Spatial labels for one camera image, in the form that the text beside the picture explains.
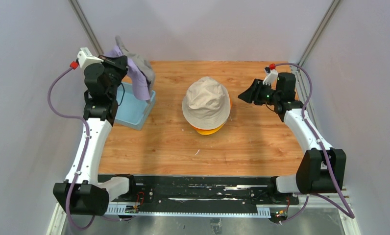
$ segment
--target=wooden tabletop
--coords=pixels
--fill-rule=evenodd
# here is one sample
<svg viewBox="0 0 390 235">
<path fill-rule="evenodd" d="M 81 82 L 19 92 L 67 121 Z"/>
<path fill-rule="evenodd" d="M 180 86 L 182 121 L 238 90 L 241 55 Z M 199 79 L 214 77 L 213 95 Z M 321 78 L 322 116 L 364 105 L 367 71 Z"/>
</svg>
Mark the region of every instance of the wooden tabletop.
<svg viewBox="0 0 390 235">
<path fill-rule="evenodd" d="M 237 98 L 254 78 L 264 79 L 263 69 L 270 63 L 153 61 L 153 110 L 141 131 L 114 125 L 99 172 L 225 176 L 296 173 L 303 154 L 290 129 L 265 106 Z M 277 70 L 290 71 L 287 66 Z M 223 84 L 233 101 L 230 119 L 210 136 L 198 134 L 186 122 L 181 107 L 186 90 L 204 76 Z"/>
</svg>

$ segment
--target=gray cloth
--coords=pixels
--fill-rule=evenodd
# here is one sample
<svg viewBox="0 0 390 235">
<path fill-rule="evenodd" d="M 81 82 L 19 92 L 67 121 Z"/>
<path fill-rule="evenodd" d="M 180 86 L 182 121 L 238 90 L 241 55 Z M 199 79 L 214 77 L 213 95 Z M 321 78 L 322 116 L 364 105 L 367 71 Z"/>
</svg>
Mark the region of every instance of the gray cloth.
<svg viewBox="0 0 390 235">
<path fill-rule="evenodd" d="M 120 36 L 116 36 L 116 44 L 122 53 L 128 58 L 131 58 L 139 70 L 145 75 L 148 81 L 149 94 L 151 94 L 153 85 L 155 84 L 155 73 L 152 69 L 152 65 L 150 65 L 150 62 L 141 55 L 128 51 L 124 46 Z"/>
</svg>

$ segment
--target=light blue basket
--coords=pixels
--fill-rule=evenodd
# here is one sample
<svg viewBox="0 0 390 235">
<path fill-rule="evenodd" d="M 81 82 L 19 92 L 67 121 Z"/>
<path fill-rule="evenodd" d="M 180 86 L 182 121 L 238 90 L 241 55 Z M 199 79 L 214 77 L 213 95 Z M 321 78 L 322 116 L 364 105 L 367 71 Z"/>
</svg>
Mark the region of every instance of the light blue basket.
<svg viewBox="0 0 390 235">
<path fill-rule="evenodd" d="M 124 98 L 123 103 L 118 107 L 115 123 L 123 126 L 128 126 L 132 129 L 140 131 L 146 121 L 147 116 L 155 104 L 156 92 L 152 91 L 150 101 L 146 102 L 138 100 L 134 97 L 133 88 L 130 83 L 123 82 Z M 117 88 L 117 102 L 120 104 L 123 96 L 123 87 Z"/>
</svg>

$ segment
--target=gray wall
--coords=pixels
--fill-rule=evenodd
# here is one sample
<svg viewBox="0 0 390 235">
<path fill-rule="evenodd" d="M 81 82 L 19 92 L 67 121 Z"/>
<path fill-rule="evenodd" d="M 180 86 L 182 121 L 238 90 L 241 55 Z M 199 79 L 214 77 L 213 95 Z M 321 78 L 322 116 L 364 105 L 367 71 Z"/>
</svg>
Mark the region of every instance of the gray wall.
<svg viewBox="0 0 390 235">
<path fill-rule="evenodd" d="M 151 60 L 297 61 L 331 0 L 80 0 L 104 50 Z"/>
<path fill-rule="evenodd" d="M 90 47 L 71 6 L 59 1 L 0 0 L 0 234 L 42 235 L 55 202 L 52 187 L 68 172 L 82 125 L 48 108 L 51 82 Z M 63 78 L 52 99 L 81 114 L 80 70 Z"/>
<path fill-rule="evenodd" d="M 390 1 L 344 0 L 305 68 L 362 233 L 390 234 Z"/>
</svg>

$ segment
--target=cable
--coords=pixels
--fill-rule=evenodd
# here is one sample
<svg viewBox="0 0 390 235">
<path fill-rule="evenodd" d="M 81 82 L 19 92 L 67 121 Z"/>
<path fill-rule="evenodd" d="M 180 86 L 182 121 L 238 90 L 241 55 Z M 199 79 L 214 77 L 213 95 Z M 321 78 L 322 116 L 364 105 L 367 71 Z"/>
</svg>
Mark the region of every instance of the cable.
<svg viewBox="0 0 390 235">
<path fill-rule="evenodd" d="M 309 196 L 306 197 L 306 201 L 305 201 L 305 203 L 303 204 L 303 207 L 300 208 L 300 210 L 299 210 L 296 214 L 294 214 L 292 217 L 290 217 L 290 218 L 288 218 L 288 219 L 286 219 L 285 221 L 280 222 L 280 223 L 281 223 L 281 224 L 284 224 L 284 223 L 287 223 L 287 222 L 293 220 L 294 218 L 296 218 L 300 213 L 303 212 L 303 210 L 305 209 L 306 205 L 308 204 L 308 201 L 309 201 Z"/>
<path fill-rule="evenodd" d="M 291 66 L 295 66 L 296 68 L 302 70 L 306 77 L 308 78 L 308 81 L 309 81 L 309 96 L 308 98 L 306 99 L 305 103 L 303 104 L 303 108 L 302 108 L 302 118 L 303 120 L 305 121 L 306 125 L 309 127 L 309 129 L 311 130 L 311 132 L 313 133 L 313 135 L 315 136 L 315 138 L 318 140 L 318 143 L 320 145 L 320 147 L 322 148 L 322 152 L 323 152 L 323 155 L 325 157 L 325 160 L 326 160 L 326 165 L 328 166 L 328 172 L 329 172 L 329 175 L 331 176 L 331 180 L 332 180 L 332 183 L 334 184 L 334 187 L 335 187 L 335 190 L 337 191 L 338 195 L 339 195 L 339 198 L 341 199 L 343 205 L 345 206 L 346 210 L 345 211 L 344 209 L 340 209 L 344 214 L 346 214 L 348 217 L 350 217 L 351 219 L 355 218 L 355 215 L 354 215 L 354 212 L 351 210 L 351 208 L 349 207 L 348 203 L 346 202 L 345 200 L 345 197 L 343 196 L 342 194 L 342 191 L 341 189 L 339 188 L 339 185 L 338 185 L 338 182 L 336 181 L 335 179 L 335 175 L 334 175 L 334 171 L 332 169 L 332 166 L 331 166 L 331 163 L 329 161 L 329 156 L 328 156 L 328 152 L 326 151 L 325 149 L 325 146 L 323 145 L 323 142 L 320 141 L 320 137 L 319 135 L 317 134 L 316 130 L 312 127 L 312 125 L 309 123 L 308 119 L 305 117 L 305 109 L 306 109 L 306 105 L 309 103 L 309 100 L 311 99 L 311 96 L 312 96 L 312 81 L 311 81 L 311 78 L 309 76 L 309 74 L 304 70 L 304 68 L 302 68 L 301 66 L 297 65 L 297 64 L 294 64 L 294 63 L 280 63 L 280 64 L 276 64 L 276 67 L 277 66 L 280 66 L 280 65 L 291 65 Z M 319 194 L 316 194 L 316 196 L 320 197 L 320 198 L 323 198 L 325 200 L 327 200 L 326 197 L 319 195 Z M 340 208 L 340 206 L 336 203 L 334 203 L 332 200 L 327 200 L 328 202 L 332 203 L 334 206 L 336 206 L 338 209 Z"/>
<path fill-rule="evenodd" d="M 71 63 L 70 65 L 70 68 L 67 69 L 65 72 L 63 72 L 61 75 L 59 75 L 55 81 L 51 84 L 51 86 L 49 87 L 49 90 L 48 90 L 48 105 L 49 107 L 51 108 L 51 110 L 57 114 L 58 116 L 60 117 L 63 117 L 63 118 L 73 118 L 73 119 L 78 119 L 80 121 L 82 121 L 82 123 L 84 124 L 85 126 L 85 131 L 86 131 L 86 139 L 85 139 L 85 143 L 84 143 L 84 148 L 82 149 L 82 153 L 81 153 L 81 157 L 79 159 L 79 162 L 78 162 L 78 166 L 77 166 L 77 169 L 76 171 L 79 172 L 81 170 L 81 166 L 82 166 L 82 163 L 84 161 L 84 157 L 85 157 L 85 153 L 87 151 L 87 147 L 88 147 L 88 142 L 90 140 L 90 138 L 88 136 L 90 136 L 90 127 L 88 125 L 88 123 L 86 122 L 86 120 L 81 117 L 81 116 L 71 116 L 71 115 L 65 115 L 65 114 L 62 114 L 60 112 L 58 112 L 54 106 L 52 105 L 52 102 L 51 102 L 51 93 L 52 93 L 52 89 L 53 87 L 55 86 L 55 84 L 63 77 L 65 76 L 68 72 L 70 72 L 71 70 L 73 70 L 74 67 L 73 67 L 73 64 Z M 68 218 L 68 221 L 69 223 L 74 226 L 76 229 L 80 230 L 80 231 L 83 231 L 83 230 L 86 230 L 87 228 L 89 228 L 91 226 L 91 224 L 93 223 L 94 219 L 95 219 L 95 216 L 93 216 L 90 220 L 90 222 L 85 226 L 85 227 L 80 227 L 78 225 L 76 225 L 73 221 L 73 218 L 71 216 L 71 212 L 70 212 L 70 202 L 71 202 L 71 195 L 73 193 L 73 189 L 74 189 L 74 186 L 77 182 L 77 179 L 78 179 L 78 173 L 75 173 L 74 174 L 74 178 L 73 178 L 73 181 L 71 182 L 71 185 L 70 185 L 70 188 L 68 189 L 68 194 L 67 194 L 67 200 L 65 202 L 65 212 L 67 213 L 67 218 Z"/>
<path fill-rule="evenodd" d="M 145 193 L 144 193 L 144 192 L 138 192 L 138 193 L 143 194 L 142 202 L 140 203 L 140 206 L 142 206 L 142 205 L 143 205 L 143 202 L 145 201 Z"/>
<path fill-rule="evenodd" d="M 286 207 L 286 213 L 287 211 L 289 211 L 289 206 L 290 206 L 290 198 L 289 197 L 286 197 L 287 198 L 287 207 Z"/>
<path fill-rule="evenodd" d="M 267 104 L 266 104 L 266 107 L 267 107 L 270 111 L 274 112 L 274 109 L 272 110 Z"/>
<path fill-rule="evenodd" d="M 257 197 L 253 197 L 253 199 L 257 199 L 257 198 L 261 197 L 263 194 L 267 194 L 267 191 L 262 192 L 262 193 L 261 193 L 260 195 L 258 195 Z"/>
<path fill-rule="evenodd" d="M 136 200 L 135 209 L 137 209 L 137 204 L 139 203 L 139 200 L 140 200 L 140 195 L 139 195 L 139 194 L 137 194 L 137 200 Z"/>
<path fill-rule="evenodd" d="M 123 83 L 121 82 L 120 83 L 121 85 L 122 85 L 122 87 L 123 87 L 123 95 L 122 95 L 122 100 L 120 101 L 120 104 L 119 104 L 119 106 L 123 103 L 123 98 L 124 98 L 124 93 L 126 93 L 126 89 L 124 88 L 124 85 L 123 85 Z"/>
</svg>

